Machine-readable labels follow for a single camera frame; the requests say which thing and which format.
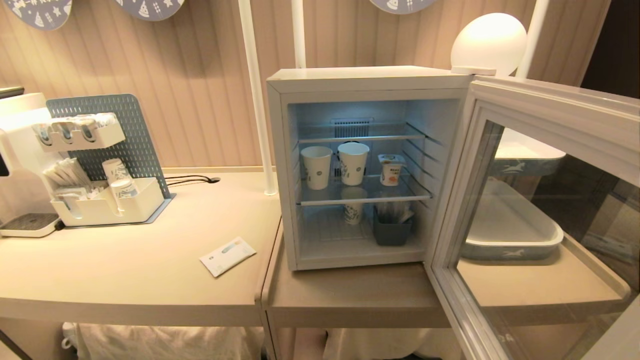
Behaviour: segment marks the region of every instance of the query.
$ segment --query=door frame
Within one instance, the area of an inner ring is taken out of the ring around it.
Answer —
[[[640,187],[640,101],[540,81],[477,77],[464,109],[461,121],[469,123],[468,133],[440,234],[424,265],[467,359],[508,360],[456,269],[486,180],[482,159],[492,158],[499,142],[498,134],[485,136],[487,131],[493,133],[485,127],[491,123],[509,127],[567,154],[580,154],[583,161]],[[616,328],[628,321],[627,310]],[[608,335],[612,331],[614,327],[590,353],[601,348],[605,338],[609,346],[617,343]]]

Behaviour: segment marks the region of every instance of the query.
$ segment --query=blue pegboard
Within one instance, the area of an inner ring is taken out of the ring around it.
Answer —
[[[103,161],[120,158],[133,178],[155,177],[158,179],[164,198],[171,199],[160,168],[160,161],[135,96],[119,94],[67,97],[48,100],[47,107],[52,117],[115,113],[125,136],[124,141],[105,149],[69,151],[69,156],[78,158],[80,165],[92,181],[106,180],[102,169]]]

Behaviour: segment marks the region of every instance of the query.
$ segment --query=glass shelf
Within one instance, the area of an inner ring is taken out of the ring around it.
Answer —
[[[397,186],[384,186],[380,175],[365,176],[362,184],[348,186],[340,177],[329,179],[329,186],[322,190],[311,190],[306,181],[302,186],[301,206],[324,206],[368,202],[413,201],[433,198],[431,192],[419,184],[410,174],[400,176]]]
[[[428,136],[405,122],[384,124],[327,124],[301,126],[299,143],[425,139]]]

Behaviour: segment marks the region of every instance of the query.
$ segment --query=wall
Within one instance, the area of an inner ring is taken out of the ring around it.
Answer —
[[[421,65],[447,69],[458,32],[507,12],[528,27],[534,0],[438,0],[412,15],[369,0],[305,0],[309,67]],[[579,85],[609,0],[553,0],[531,78]],[[252,1],[263,79],[294,67],[291,1]],[[187,0],[172,18],[134,19],[112,0],[74,3],[43,32],[0,6],[0,87],[48,98],[130,92],[165,167],[259,165],[236,0]]]

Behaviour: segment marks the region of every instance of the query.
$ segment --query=white mini fridge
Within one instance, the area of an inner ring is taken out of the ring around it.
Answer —
[[[636,358],[640,101],[412,66],[284,69],[267,91],[290,270],[423,262],[467,359]],[[369,149],[355,186],[348,142]],[[332,153],[321,190],[311,146]],[[397,186],[381,154],[404,158]],[[382,246],[392,202],[415,214]]]

